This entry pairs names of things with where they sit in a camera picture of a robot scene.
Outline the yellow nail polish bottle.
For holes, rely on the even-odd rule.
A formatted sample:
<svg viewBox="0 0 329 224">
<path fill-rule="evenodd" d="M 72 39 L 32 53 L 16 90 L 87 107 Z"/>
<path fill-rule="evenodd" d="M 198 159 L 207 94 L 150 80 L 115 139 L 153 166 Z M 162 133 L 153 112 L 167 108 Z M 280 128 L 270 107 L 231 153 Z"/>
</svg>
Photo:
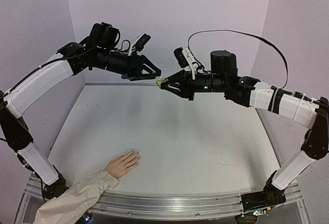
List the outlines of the yellow nail polish bottle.
<svg viewBox="0 0 329 224">
<path fill-rule="evenodd" d="M 159 78 L 159 79 L 157 79 L 156 84 L 160 89 L 163 89 L 163 87 L 165 86 L 167 81 L 168 81 L 167 78 Z"/>
</svg>

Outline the beige sleeved forearm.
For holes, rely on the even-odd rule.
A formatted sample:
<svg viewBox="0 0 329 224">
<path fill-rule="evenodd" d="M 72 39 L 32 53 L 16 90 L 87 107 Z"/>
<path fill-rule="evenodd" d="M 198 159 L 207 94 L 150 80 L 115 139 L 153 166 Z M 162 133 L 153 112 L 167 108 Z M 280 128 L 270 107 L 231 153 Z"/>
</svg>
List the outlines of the beige sleeved forearm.
<svg viewBox="0 0 329 224">
<path fill-rule="evenodd" d="M 37 210 L 34 223 L 76 223 L 103 192 L 118 184 L 117 178 L 106 170 L 99 170 L 77 181 L 58 198 L 44 203 Z"/>
</svg>

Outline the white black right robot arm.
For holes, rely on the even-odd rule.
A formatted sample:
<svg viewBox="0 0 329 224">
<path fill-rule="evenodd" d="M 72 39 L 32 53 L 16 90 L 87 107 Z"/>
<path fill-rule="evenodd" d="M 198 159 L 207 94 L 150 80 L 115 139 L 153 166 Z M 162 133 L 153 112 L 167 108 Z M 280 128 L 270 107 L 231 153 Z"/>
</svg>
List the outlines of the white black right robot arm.
<svg viewBox="0 0 329 224">
<path fill-rule="evenodd" d="M 243 194 L 243 213 L 257 213 L 286 202 L 285 189 L 311 163 L 328 153 L 328 99 L 314 99 L 290 92 L 259 79 L 237 74 L 236 56 L 226 50 L 210 53 L 209 73 L 197 71 L 197 61 L 186 48 L 174 55 L 182 70 L 157 80 L 158 86 L 192 101 L 197 92 L 222 92 L 227 100 L 244 107 L 267 110 L 289 118 L 308 130 L 300 149 L 267 180 L 262 191 Z"/>
</svg>

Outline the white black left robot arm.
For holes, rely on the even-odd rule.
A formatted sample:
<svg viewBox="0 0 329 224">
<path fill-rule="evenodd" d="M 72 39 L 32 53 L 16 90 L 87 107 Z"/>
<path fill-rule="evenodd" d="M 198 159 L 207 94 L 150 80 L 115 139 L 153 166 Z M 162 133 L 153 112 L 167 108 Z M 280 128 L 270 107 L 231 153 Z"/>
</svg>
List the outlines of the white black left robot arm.
<svg viewBox="0 0 329 224">
<path fill-rule="evenodd" d="M 44 200 L 55 198 L 64 202 L 69 198 L 69 189 L 64 176 L 35 142 L 25 114 L 38 104 L 45 104 L 46 98 L 60 85 L 86 69 L 106 70 L 129 81 L 160 76 L 160 69 L 141 53 L 150 38 L 148 34 L 140 35 L 124 48 L 119 29 L 96 23 L 83 40 L 64 45 L 13 87 L 1 92 L 3 141 L 23 167 L 38 178 Z"/>
</svg>

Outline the bare human hand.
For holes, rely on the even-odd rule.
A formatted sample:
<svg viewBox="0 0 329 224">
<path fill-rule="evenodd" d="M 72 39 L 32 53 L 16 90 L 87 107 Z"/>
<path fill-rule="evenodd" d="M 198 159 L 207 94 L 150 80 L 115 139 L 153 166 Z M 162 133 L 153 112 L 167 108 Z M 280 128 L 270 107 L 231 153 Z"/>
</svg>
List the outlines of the bare human hand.
<svg viewBox="0 0 329 224">
<path fill-rule="evenodd" d="M 105 170 L 115 178 L 121 178 L 139 165 L 140 153 L 130 151 L 110 161 Z"/>
</svg>

